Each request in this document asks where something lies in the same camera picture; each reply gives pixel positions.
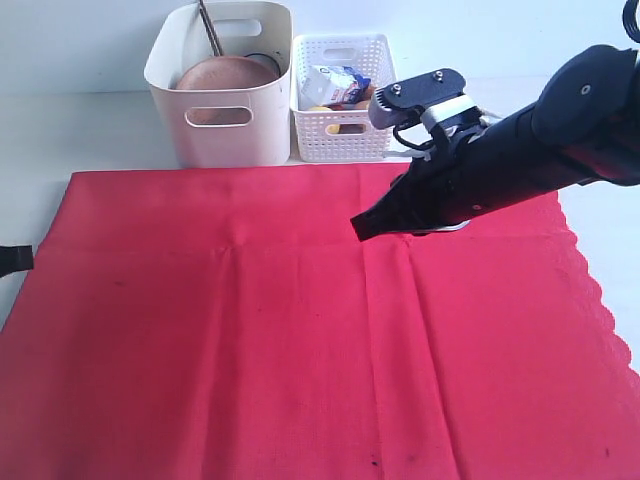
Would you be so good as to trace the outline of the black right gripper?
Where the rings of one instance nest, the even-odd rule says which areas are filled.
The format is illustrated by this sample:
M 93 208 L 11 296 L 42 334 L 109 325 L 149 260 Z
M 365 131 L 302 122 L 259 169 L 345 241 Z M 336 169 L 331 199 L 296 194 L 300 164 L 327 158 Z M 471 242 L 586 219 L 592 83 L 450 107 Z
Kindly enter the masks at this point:
M 450 160 L 414 160 L 371 208 L 350 222 L 359 241 L 380 235 L 429 231 L 458 225 L 560 190 L 590 182 L 593 174 L 532 130 L 534 109 L 523 108 L 458 146 Z

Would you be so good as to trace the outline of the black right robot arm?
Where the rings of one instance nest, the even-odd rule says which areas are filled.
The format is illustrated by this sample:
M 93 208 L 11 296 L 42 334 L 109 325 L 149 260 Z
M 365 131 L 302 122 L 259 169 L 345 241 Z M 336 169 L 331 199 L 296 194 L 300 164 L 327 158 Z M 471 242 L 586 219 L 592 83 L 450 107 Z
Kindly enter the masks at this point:
M 408 169 L 351 223 L 360 240 L 452 231 L 571 185 L 639 182 L 639 54 L 596 45 L 565 63 L 538 99 L 492 119 L 443 68 L 375 91 L 373 127 L 424 127 Z

